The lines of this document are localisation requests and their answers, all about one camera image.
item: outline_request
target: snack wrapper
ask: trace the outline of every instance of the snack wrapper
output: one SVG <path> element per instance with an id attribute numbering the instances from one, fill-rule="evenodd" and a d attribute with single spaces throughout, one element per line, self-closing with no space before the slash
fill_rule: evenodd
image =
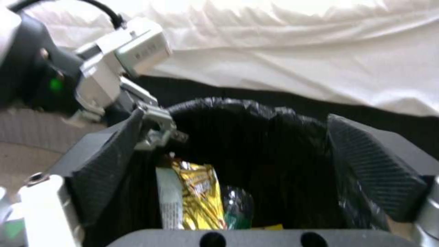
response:
<path id="1" fill-rule="evenodd" d="M 173 161 L 172 168 L 183 186 L 183 228 L 227 229 L 220 184 L 211 165 Z"/>

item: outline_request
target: gray metal part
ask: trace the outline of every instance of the gray metal part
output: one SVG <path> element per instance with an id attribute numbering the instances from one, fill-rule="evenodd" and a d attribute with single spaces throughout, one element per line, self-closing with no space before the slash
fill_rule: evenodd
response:
<path id="1" fill-rule="evenodd" d="M 411 238 L 422 247 L 439 247 L 439 240 L 428 235 L 420 225 L 417 224 L 413 229 Z"/>
<path id="2" fill-rule="evenodd" d="M 194 247 L 209 231 L 141 230 L 127 234 L 107 247 Z M 328 247 L 415 247 L 418 246 L 388 232 L 377 230 L 235 230 L 218 231 L 230 247 L 307 247 L 302 234 L 315 232 Z"/>

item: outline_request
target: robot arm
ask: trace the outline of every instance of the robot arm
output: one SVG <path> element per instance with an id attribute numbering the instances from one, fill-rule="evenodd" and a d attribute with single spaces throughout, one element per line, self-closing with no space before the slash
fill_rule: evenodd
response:
<path id="1" fill-rule="evenodd" d="M 100 121 L 122 91 L 157 105 L 123 75 L 135 78 L 170 56 L 158 24 L 137 18 L 69 52 L 25 14 L 0 8 L 0 19 L 0 108 L 20 99 L 32 108 L 75 114 L 71 122 L 78 122 Z"/>

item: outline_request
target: white sheet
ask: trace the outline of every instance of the white sheet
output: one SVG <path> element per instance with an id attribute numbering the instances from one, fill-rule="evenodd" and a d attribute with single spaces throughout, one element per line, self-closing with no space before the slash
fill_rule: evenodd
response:
<path id="1" fill-rule="evenodd" d="M 163 26 L 174 55 L 151 75 L 439 116 L 439 1 L 102 2 Z M 65 47 L 112 30 L 103 13 L 76 0 L 27 12 Z"/>

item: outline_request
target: trash can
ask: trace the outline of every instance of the trash can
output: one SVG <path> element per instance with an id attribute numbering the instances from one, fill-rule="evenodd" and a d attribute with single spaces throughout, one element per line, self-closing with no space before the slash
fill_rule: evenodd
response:
<path id="1" fill-rule="evenodd" d="M 84 246 L 106 246 L 139 229 L 161 228 L 155 166 L 168 152 L 211 164 L 220 184 L 252 194 L 252 227 L 348 227 L 324 123 L 250 100 L 198 99 L 169 111 L 188 141 L 134 152 L 112 199 L 97 222 L 86 226 Z"/>

